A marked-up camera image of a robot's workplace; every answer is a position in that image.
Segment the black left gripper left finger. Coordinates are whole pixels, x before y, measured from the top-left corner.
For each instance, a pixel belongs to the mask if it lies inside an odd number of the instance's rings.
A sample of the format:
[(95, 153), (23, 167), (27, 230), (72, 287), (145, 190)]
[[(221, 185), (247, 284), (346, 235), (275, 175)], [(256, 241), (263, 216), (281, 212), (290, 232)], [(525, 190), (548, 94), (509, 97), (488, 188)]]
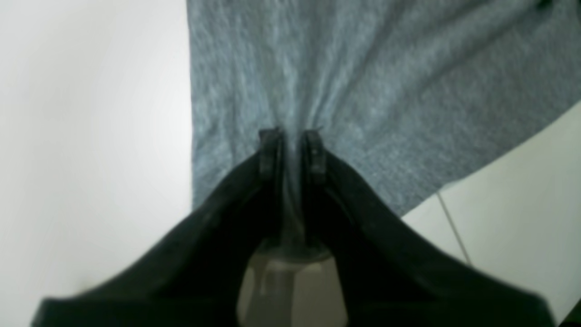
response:
[(69, 298), (46, 298), (34, 327), (237, 327), (249, 259), (282, 226), (284, 135), (256, 153), (130, 267)]

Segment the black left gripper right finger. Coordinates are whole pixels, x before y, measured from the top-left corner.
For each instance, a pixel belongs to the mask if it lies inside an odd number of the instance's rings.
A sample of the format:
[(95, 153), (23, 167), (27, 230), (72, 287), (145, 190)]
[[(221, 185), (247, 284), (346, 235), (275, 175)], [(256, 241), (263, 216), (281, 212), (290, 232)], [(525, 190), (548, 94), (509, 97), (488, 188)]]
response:
[(315, 130), (302, 135), (306, 230), (335, 257), (349, 327), (552, 327), (546, 302), (476, 271), (397, 217)]

